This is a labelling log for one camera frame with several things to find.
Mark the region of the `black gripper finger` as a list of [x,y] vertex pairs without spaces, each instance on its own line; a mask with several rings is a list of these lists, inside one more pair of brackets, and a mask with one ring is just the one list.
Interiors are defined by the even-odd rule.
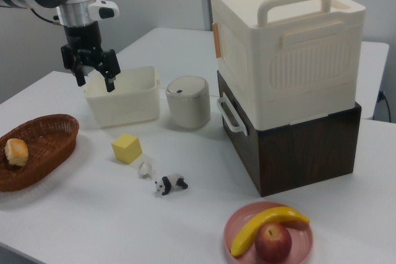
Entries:
[[115,89],[116,76],[121,73],[115,50],[92,49],[91,60],[92,67],[101,73],[104,78],[106,91],[112,92]]
[[69,45],[61,47],[62,61],[64,68],[70,70],[77,81],[79,87],[85,85],[84,66],[82,64],[83,49],[73,49]]

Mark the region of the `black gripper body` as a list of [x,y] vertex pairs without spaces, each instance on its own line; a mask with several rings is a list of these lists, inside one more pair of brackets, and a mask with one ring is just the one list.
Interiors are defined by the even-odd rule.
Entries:
[[64,48],[76,55],[79,50],[83,54],[91,54],[94,61],[99,61],[101,53],[101,34],[98,22],[93,22],[88,25],[79,27],[64,27],[67,44]]

